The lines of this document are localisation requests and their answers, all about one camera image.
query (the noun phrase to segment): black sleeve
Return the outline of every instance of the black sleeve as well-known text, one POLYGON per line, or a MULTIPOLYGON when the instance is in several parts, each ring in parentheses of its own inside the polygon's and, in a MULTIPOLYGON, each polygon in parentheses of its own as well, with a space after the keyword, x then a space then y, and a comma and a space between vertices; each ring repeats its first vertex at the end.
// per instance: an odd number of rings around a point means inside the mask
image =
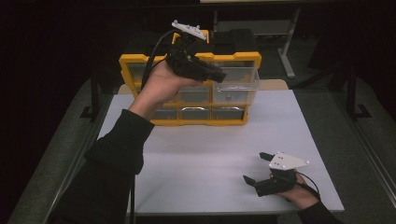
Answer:
POLYGON ((49 223, 124 223, 133 175, 143 167, 143 145, 154 125, 122 110, 114 128, 87 151, 49 216, 49 223))
POLYGON ((324 206, 322 202, 301 210, 298 213, 304 224, 338 224, 342 223, 324 206))

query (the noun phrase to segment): white plastic part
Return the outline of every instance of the white plastic part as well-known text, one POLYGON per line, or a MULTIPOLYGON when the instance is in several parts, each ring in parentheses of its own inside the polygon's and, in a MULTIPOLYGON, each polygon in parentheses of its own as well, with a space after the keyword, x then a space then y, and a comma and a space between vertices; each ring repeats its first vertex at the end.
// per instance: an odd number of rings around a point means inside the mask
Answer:
POLYGON ((204 33, 202 33, 202 31, 199 29, 199 26, 193 27, 190 25, 184 25, 184 24, 178 23, 178 21, 173 21, 172 26, 181 30, 181 31, 184 31, 191 35, 195 35, 196 37, 199 37, 203 40, 206 40, 206 35, 204 33))
POLYGON ((283 152, 275 154, 270 162, 270 167, 276 170, 291 170, 309 165, 309 161, 304 161, 283 152))

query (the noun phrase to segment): cable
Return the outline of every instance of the cable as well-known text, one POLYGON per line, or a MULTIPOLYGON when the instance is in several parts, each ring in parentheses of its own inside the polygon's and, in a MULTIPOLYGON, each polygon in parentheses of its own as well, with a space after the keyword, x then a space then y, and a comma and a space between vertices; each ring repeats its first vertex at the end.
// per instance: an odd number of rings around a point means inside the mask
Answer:
POLYGON ((179 30, 171 30, 166 32, 165 34, 163 34, 160 39, 158 40, 157 44, 155 45, 154 49, 152 50, 149 58, 148 58, 148 62, 146 63, 146 67, 145 67, 145 72, 143 73, 143 77, 142 77, 142 85, 140 87, 140 91, 143 90, 143 88, 145 87, 147 81, 149 80, 149 74, 152 70, 152 63, 154 62, 154 58, 155 58, 155 53, 157 52, 158 47, 161 45, 161 43, 163 42, 163 40, 171 35, 171 34, 180 34, 179 30))
POLYGON ((315 188, 316 188, 317 190, 312 189, 311 187, 309 187, 309 186, 306 185, 306 184, 302 184, 302 183, 299 183, 299 182, 297 182, 297 181, 291 181, 291 180, 289 180, 289 179, 287 179, 287 178, 285 178, 285 177, 283 177, 283 176, 278 176, 278 175, 274 175, 274 174, 272 174, 272 176, 275 177, 275 178, 277 178, 277 179, 281 179, 281 180, 290 182, 290 183, 295 184, 295 185, 297 185, 297 186, 299 186, 299 187, 301 187, 301 188, 303 188, 303 189, 308 190, 308 191, 309 191, 310 193, 312 193, 312 195, 314 195, 319 201, 321 201, 321 199, 320 199, 320 193, 319 193, 319 189, 318 189, 317 184, 315 184, 315 182, 314 182, 311 178, 309 178, 309 176, 307 176, 307 175, 305 175, 305 174, 302 174, 302 173, 299 173, 299 172, 296 172, 296 174, 303 175, 303 176, 305 176, 306 178, 308 178, 308 179, 315 185, 315 188))
POLYGON ((134 190, 136 188, 136 175, 133 175, 132 177, 132 181, 131 181, 131 191, 130 191, 130 203, 131 203, 131 210, 129 212, 130 216, 129 216, 129 224, 134 224, 134 190))
POLYGON ((151 66, 151 70, 152 70, 155 66, 157 66, 157 64, 159 64, 159 63, 162 62, 162 61, 165 61, 167 58, 170 58, 170 57, 171 57, 171 56, 166 56, 166 58, 161 59, 161 60, 159 60, 158 62, 156 62, 154 65, 151 66))

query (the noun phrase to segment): wrist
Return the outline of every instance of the wrist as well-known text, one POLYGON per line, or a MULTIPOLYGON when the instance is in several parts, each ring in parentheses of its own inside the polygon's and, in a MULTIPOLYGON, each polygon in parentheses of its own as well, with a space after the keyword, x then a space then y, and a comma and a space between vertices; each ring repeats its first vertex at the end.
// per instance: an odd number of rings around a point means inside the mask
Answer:
POLYGON ((289 200, 301 210, 319 202, 314 195, 305 190, 295 192, 293 195, 290 195, 289 200))
POLYGON ((150 100, 148 97, 138 95, 129 106, 128 110, 144 119, 151 120, 155 110, 161 105, 162 104, 150 100))

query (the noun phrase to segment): metal stand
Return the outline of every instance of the metal stand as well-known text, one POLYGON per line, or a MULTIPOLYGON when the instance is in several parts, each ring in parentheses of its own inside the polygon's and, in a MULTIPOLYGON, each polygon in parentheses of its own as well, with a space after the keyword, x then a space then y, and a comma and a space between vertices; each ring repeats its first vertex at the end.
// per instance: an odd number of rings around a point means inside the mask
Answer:
POLYGON ((321 71, 320 73, 314 75, 313 77, 297 84, 291 86, 291 90, 303 89, 313 84, 314 82, 320 80, 327 75, 333 74, 332 79, 329 82, 328 88, 330 91, 340 91, 344 84, 347 82, 346 86, 346 112, 353 119, 358 118, 370 118, 371 115, 364 105, 358 105, 361 110, 360 113, 355 111, 355 98, 356 98, 356 74, 353 66, 348 66, 345 63, 336 63, 335 65, 329 67, 328 69, 321 71))
POLYGON ((85 106, 79 117, 82 119, 91 119, 91 122, 94 122, 99 113, 99 89, 95 72, 91 75, 91 104, 92 106, 85 106))
POLYGON ((299 15, 300 15, 300 9, 297 8, 294 11, 293 18, 291 19, 290 24, 289 24, 288 33, 286 34, 285 45, 283 46, 282 49, 278 49, 277 50, 277 52, 279 54, 279 57, 280 57, 280 60, 283 63, 283 67, 285 68, 286 75, 288 76, 288 78, 295 78, 296 77, 294 75, 293 69, 291 68, 291 65, 290 65, 290 62, 289 62, 287 54, 288 54, 288 49, 289 49, 289 45, 290 45, 291 39, 292 39, 293 34, 294 34, 294 29, 295 29, 295 27, 297 25, 297 20, 298 20, 299 15))

